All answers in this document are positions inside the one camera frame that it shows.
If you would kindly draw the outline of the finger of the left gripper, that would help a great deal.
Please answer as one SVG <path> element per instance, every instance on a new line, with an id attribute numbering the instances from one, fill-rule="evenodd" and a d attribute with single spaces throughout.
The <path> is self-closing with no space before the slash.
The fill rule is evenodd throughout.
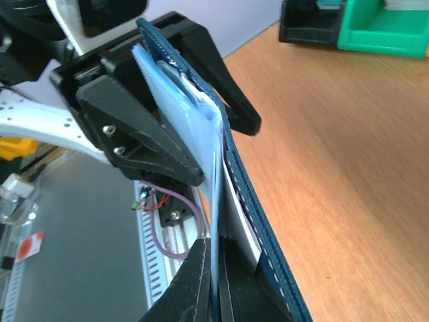
<path id="1" fill-rule="evenodd" d="M 261 117 L 230 75 L 208 30 L 200 25 L 186 28 L 182 31 L 182 47 L 185 59 L 228 105 L 232 129 L 248 136 L 256 135 Z"/>

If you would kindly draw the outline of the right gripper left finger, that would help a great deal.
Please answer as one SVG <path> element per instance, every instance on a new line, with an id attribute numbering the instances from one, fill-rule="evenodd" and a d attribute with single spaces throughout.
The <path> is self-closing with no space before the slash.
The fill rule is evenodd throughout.
<path id="1" fill-rule="evenodd" d="M 169 287 L 141 321 L 210 321 L 210 278 L 210 238 L 198 239 Z"/>

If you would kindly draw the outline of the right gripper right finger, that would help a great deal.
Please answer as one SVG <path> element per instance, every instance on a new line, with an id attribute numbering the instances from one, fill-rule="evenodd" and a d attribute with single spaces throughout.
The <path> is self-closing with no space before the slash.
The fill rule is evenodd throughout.
<path id="1" fill-rule="evenodd" d="M 287 308 L 271 290 L 261 270 L 254 270 L 237 242 L 219 239 L 221 321 L 291 321 Z"/>

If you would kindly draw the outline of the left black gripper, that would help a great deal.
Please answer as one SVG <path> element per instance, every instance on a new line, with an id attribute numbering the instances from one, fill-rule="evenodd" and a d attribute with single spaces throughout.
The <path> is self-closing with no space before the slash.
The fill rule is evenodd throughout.
<path id="1" fill-rule="evenodd" d="M 69 110 L 81 109 L 87 138 L 126 177 L 153 172 L 198 186 L 202 168 L 146 108 L 207 107 L 208 95 L 179 61 L 201 60 L 207 42 L 203 25 L 175 11 L 139 18 L 130 32 L 54 69 L 51 81 Z"/>

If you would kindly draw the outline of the blue card holder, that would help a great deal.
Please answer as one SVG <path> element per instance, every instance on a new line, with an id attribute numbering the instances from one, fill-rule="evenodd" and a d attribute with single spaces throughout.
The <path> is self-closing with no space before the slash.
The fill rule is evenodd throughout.
<path id="1" fill-rule="evenodd" d="M 254 270 L 292 316 L 311 315 L 283 255 L 236 149 L 221 98 L 185 59 L 180 64 L 208 95 L 208 105 L 195 111 L 162 111 L 204 173 L 203 193 L 210 205 L 210 313 L 221 321 L 219 303 L 219 239 L 237 242 Z"/>

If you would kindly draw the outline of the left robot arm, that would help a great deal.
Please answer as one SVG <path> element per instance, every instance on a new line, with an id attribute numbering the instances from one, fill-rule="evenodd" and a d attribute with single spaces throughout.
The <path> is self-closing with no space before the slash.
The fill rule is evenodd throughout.
<path id="1" fill-rule="evenodd" d="M 213 140 L 261 118 L 208 30 L 146 1 L 2 1 L 1 135 L 82 152 L 131 180 L 210 179 Z"/>

